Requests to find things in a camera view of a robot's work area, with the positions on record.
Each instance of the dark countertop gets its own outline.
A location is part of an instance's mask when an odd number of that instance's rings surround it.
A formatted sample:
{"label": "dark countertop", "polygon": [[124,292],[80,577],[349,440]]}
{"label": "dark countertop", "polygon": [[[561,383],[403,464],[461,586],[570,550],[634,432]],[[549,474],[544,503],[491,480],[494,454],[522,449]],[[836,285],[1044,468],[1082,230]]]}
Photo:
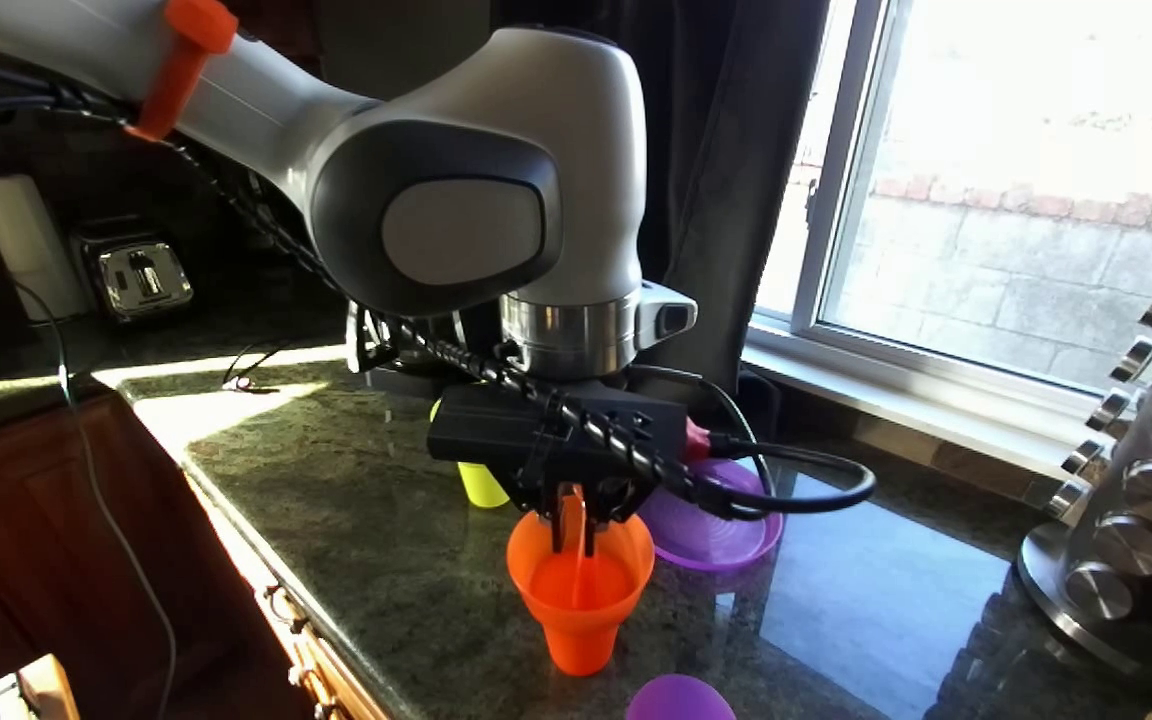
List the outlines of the dark countertop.
{"label": "dark countertop", "polygon": [[1037,516],[864,454],[871,503],[793,516],[734,581],[654,564],[614,659],[565,679],[505,577],[510,507],[462,503],[422,454],[422,404],[338,363],[121,380],[142,422],[309,599],[393,717],[625,717],[661,671],[714,684],[738,717],[1142,717],[1013,581]]}

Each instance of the yellow cup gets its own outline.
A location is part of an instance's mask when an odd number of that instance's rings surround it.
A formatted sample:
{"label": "yellow cup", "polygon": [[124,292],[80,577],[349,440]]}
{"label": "yellow cup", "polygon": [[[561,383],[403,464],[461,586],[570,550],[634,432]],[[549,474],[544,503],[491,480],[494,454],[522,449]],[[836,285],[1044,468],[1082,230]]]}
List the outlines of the yellow cup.
{"label": "yellow cup", "polygon": [[494,483],[488,464],[455,464],[470,507],[505,507],[509,490]]}

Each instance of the wooden cabinet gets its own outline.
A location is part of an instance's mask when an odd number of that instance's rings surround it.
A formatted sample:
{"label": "wooden cabinet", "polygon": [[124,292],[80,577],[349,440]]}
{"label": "wooden cabinet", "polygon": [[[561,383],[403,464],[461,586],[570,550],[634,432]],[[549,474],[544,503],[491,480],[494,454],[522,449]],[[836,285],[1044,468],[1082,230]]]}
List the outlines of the wooden cabinet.
{"label": "wooden cabinet", "polygon": [[262,717],[303,717],[197,496],[121,394],[0,426],[0,662],[51,651],[84,717],[150,717],[167,633],[124,544],[170,620],[170,694],[244,662],[268,674],[246,691],[268,691]]}

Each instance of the purple cup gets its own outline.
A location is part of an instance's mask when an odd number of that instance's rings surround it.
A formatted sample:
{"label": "purple cup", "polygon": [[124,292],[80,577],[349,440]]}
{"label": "purple cup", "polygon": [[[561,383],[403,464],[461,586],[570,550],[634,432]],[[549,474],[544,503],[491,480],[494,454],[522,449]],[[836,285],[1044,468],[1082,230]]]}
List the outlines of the purple cup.
{"label": "purple cup", "polygon": [[[731,490],[763,496],[763,480],[751,464],[701,459],[691,464],[691,470]],[[722,519],[722,516],[709,516],[697,503],[675,499],[671,490],[652,490],[641,516],[652,526],[654,555],[686,572],[738,572],[763,558],[782,534],[780,512],[763,519]]]}
{"label": "purple cup", "polygon": [[734,720],[734,712],[697,674],[654,674],[631,691],[625,720]]}

